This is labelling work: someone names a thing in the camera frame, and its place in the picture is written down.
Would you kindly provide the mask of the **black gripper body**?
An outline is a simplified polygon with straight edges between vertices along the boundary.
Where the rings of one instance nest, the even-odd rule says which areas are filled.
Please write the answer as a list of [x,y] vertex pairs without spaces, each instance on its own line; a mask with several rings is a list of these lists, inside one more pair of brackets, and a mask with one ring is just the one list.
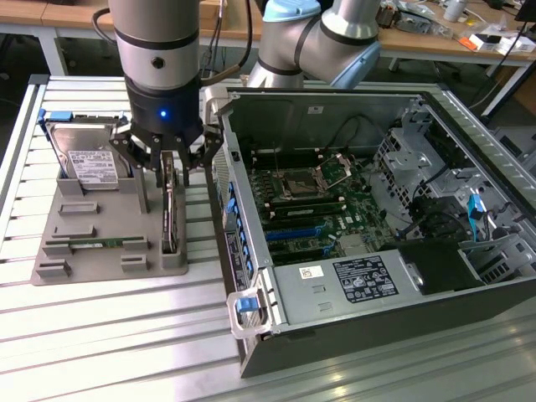
[[186,85],[172,90],[152,90],[141,87],[128,77],[126,91],[131,104],[131,128],[144,144],[150,145],[154,136],[167,147],[178,145],[177,139],[188,147],[204,131],[199,116],[198,76]]

